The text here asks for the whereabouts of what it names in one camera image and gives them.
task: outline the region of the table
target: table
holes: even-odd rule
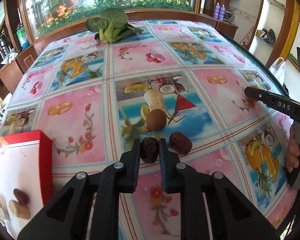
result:
[[[181,161],[224,173],[277,228],[296,197],[283,171],[292,120],[243,92],[254,85],[282,94],[277,83],[209,25],[130,24],[143,33],[115,44],[89,31],[50,43],[16,88],[0,136],[40,129],[51,138],[58,191],[77,172],[117,161],[134,138],[168,141],[180,131],[193,143]],[[144,117],[156,108],[174,118],[147,132]],[[161,183],[159,160],[141,161],[136,192],[120,198],[120,239],[180,236],[180,198]]]

